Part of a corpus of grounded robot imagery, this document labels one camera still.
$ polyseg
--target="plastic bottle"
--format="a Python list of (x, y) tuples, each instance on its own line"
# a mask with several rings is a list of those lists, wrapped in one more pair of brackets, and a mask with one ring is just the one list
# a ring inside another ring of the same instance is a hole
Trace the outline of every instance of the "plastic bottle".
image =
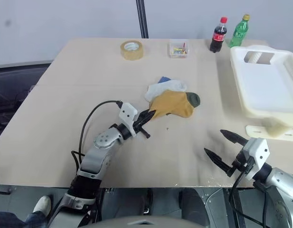
[(230, 42), (230, 47), (241, 45), (242, 40), (246, 36), (247, 30), (249, 29), (249, 26), (247, 24), (249, 20), (250, 20), (250, 15), (245, 14), (242, 18), (242, 21), (235, 28), (233, 38)]
[(226, 22), (227, 17), (222, 17), (220, 19), (220, 24), (214, 30), (212, 43), (209, 47), (209, 50), (214, 53), (221, 50), (222, 43), (224, 41), (224, 36), (227, 33)]

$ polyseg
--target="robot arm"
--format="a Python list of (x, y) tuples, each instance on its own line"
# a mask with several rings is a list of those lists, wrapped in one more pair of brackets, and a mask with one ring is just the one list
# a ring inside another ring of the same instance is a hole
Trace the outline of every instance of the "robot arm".
[(245, 172), (245, 178), (254, 179), (254, 186), (265, 190), (271, 197), (279, 220), (276, 228), (293, 228), (293, 174), (288, 174), (279, 168), (272, 168), (265, 161), (270, 155), (266, 139), (251, 138), (247, 140), (240, 135), (221, 130), (231, 142), (243, 146), (236, 156), (232, 167), (222, 162), (214, 152), (205, 149), (209, 158), (229, 177), (238, 169)]
[[(95, 137), (93, 146), (84, 156), (76, 177), (62, 198), (48, 227), (69, 227), (69, 224), (64, 222), (69, 210), (72, 211), (72, 215), (68, 216), (68, 219), (73, 218), (74, 212), (78, 216), (77, 221), (81, 222), (96, 203), (96, 193), (118, 147), (128, 138), (135, 137), (138, 132), (142, 132), (146, 138), (150, 137), (142, 126), (153, 117), (155, 111), (145, 110), (134, 121), (137, 113), (138, 111), (130, 103), (123, 103), (119, 113), (122, 123), (112, 125)], [(57, 215), (63, 217), (60, 219), (63, 222), (60, 223), (59, 219), (56, 219)], [(79, 223), (71, 224), (70, 227), (77, 227)]]

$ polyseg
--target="green soda bottle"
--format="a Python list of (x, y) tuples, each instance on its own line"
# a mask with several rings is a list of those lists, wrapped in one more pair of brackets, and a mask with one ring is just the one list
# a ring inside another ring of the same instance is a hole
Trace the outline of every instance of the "green soda bottle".
[(242, 40), (244, 39), (247, 30), (249, 29), (249, 26), (247, 22), (250, 20), (250, 15), (245, 14), (242, 18), (242, 21), (236, 26), (233, 38), (230, 42), (230, 48), (233, 46), (240, 46), (242, 43)]

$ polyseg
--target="plastic box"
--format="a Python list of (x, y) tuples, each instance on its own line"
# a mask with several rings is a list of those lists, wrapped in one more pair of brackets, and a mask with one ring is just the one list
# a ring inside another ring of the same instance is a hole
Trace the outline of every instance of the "plastic box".
[(187, 39), (170, 39), (170, 57), (186, 58), (189, 54), (189, 41)]
[(246, 128), (251, 137), (293, 141), (293, 53), (267, 46), (231, 48), (231, 64), (243, 112), (273, 124)]

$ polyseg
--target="white wall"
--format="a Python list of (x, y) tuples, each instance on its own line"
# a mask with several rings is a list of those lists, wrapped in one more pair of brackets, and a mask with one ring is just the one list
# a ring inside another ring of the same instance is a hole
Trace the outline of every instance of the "white wall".
[(211, 38), (227, 16), (227, 38), (245, 13), (246, 38), (262, 39), (293, 52), (293, 0), (145, 0), (149, 38)]
[(135, 0), (0, 0), (0, 65), (50, 62), (77, 37), (140, 38)]

